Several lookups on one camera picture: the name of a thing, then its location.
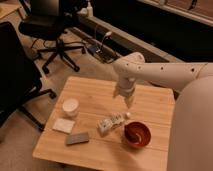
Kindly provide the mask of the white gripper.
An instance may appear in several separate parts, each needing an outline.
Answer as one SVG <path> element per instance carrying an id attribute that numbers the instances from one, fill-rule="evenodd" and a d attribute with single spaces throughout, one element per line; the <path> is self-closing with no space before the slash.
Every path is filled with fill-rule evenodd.
<path id="1" fill-rule="evenodd" d="M 113 91 L 113 98 L 121 95 L 125 99 L 126 106 L 131 108 L 134 102 L 134 97 L 132 96 L 135 91 L 135 78 L 125 78 L 119 77 L 116 84 L 116 89 Z"/>

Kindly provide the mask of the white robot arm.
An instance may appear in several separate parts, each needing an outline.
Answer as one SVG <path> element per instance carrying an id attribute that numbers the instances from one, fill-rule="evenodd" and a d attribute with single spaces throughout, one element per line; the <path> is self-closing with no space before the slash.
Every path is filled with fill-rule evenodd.
<path id="1" fill-rule="evenodd" d="M 139 52 L 113 62 L 115 91 L 132 103 L 144 80 L 173 91 L 167 171 L 213 171 L 213 62 L 147 63 Z"/>

